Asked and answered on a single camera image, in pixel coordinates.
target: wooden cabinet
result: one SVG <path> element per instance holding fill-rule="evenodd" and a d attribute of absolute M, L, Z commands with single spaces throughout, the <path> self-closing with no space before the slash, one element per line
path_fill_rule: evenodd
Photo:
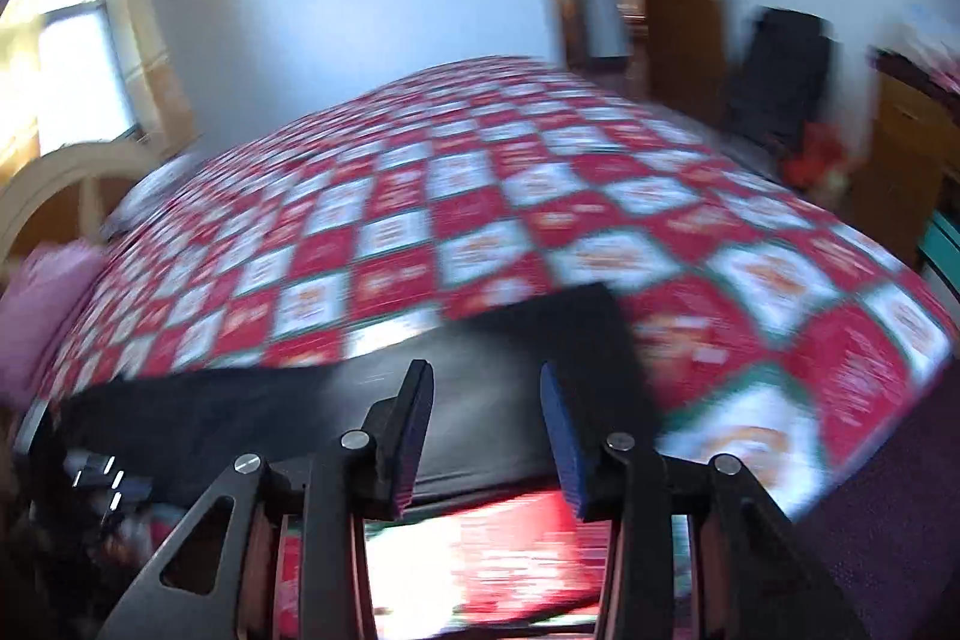
<path fill-rule="evenodd" d="M 960 172 L 960 126 L 935 98 L 882 73 L 870 158 L 851 177 L 843 218 L 909 266 L 944 177 Z"/>

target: black clamp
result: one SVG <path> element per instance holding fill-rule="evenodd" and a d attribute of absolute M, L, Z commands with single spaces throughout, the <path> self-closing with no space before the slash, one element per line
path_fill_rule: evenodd
<path fill-rule="evenodd" d="M 596 377 L 582 389 L 549 365 L 541 372 L 563 495 L 582 520 L 613 522 L 595 636 L 673 636 L 671 516 L 685 515 L 695 638 L 868 640 L 840 588 L 743 462 L 722 453 L 699 464 L 641 444 L 620 384 Z"/>
<path fill-rule="evenodd" d="M 411 362 L 397 397 L 374 404 L 360 429 L 308 458 L 268 464 L 248 453 L 224 470 L 110 613 L 99 640 L 236 640 L 254 516 L 304 517 L 299 636 L 376 638 L 363 520 L 395 521 L 413 496 L 433 407 L 433 369 Z M 211 514 L 229 514 L 205 593 L 171 585 L 170 573 Z"/>

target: bed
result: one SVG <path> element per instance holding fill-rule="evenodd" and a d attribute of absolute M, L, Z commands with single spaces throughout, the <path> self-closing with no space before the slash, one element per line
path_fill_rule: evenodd
<path fill-rule="evenodd" d="M 796 515 L 935 381 L 952 322 L 882 247 L 667 118 L 493 57 L 299 119 L 112 245 L 42 394 L 338 362 L 603 281 L 664 411 L 661 451 L 737 453 Z"/>

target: wooden headboard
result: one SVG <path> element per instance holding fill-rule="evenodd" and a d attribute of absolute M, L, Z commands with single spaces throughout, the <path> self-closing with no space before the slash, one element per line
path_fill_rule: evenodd
<path fill-rule="evenodd" d="M 131 140 L 69 145 L 31 161 L 0 188 L 0 290 L 40 242 L 101 242 L 100 227 L 160 165 Z"/>

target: black pad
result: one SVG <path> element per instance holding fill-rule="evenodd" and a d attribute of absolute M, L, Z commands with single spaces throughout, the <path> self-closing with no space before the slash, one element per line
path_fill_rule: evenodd
<path fill-rule="evenodd" d="M 556 482 L 539 400 L 548 360 L 585 380 L 622 378 L 635 396 L 637 445 L 652 447 L 659 431 L 632 338 L 602 285 L 448 323 L 337 365 L 114 381 L 66 400 L 59 430 L 67 447 L 108 453 L 152 477 L 155 501 L 190 506 L 239 453 L 284 461 L 359 427 L 373 402 L 397 393 L 414 359 L 433 365 L 436 382 L 413 500 L 429 513 Z"/>

